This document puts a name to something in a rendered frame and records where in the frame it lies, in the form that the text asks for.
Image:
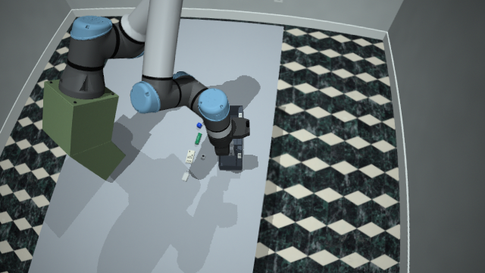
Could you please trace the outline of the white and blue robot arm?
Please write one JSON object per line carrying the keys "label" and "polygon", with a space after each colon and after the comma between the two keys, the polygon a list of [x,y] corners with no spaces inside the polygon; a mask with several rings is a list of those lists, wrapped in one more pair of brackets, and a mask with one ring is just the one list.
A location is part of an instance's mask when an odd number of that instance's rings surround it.
{"label": "white and blue robot arm", "polygon": [[183,0],[142,0],[116,24],[106,17],[78,17],[70,32],[60,91],[76,99],[97,99],[105,93],[105,59],[143,56],[142,81],[130,91],[136,111],[186,106],[211,132],[226,130],[230,125],[226,94],[184,71],[174,74],[182,5]]}

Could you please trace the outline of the white usb stick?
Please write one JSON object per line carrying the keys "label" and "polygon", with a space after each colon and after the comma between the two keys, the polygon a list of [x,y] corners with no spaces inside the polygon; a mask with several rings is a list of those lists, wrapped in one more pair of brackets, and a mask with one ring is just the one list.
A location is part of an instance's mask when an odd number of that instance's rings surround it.
{"label": "white usb stick", "polygon": [[189,177],[189,171],[186,170],[186,173],[184,173],[182,180],[187,181]]}

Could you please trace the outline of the white domino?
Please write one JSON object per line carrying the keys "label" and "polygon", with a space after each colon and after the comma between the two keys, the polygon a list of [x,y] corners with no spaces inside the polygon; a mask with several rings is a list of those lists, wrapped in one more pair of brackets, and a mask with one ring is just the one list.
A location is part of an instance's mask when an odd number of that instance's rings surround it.
{"label": "white domino", "polygon": [[189,150],[187,157],[186,157],[186,163],[192,163],[193,158],[194,158],[195,151]]}

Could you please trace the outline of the dark grey rack of three bins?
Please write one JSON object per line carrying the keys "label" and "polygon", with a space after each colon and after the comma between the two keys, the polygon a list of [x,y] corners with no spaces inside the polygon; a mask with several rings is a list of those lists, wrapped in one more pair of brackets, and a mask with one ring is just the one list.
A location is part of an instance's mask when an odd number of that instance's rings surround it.
{"label": "dark grey rack of three bins", "polygon": [[[243,118],[242,105],[230,105],[230,119]],[[219,156],[218,167],[220,170],[243,170],[243,139],[232,139],[235,149],[235,155]]]}

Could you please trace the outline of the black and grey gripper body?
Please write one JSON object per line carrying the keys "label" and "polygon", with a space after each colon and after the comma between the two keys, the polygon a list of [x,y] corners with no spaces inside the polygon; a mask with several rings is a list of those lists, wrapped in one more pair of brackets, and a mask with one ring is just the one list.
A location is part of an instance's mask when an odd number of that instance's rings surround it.
{"label": "black and grey gripper body", "polygon": [[242,139],[250,136],[249,119],[242,117],[230,119],[229,127],[222,132],[211,132],[207,128],[206,130],[210,135],[208,135],[208,138],[210,143],[214,146],[216,155],[229,155],[232,139]]}

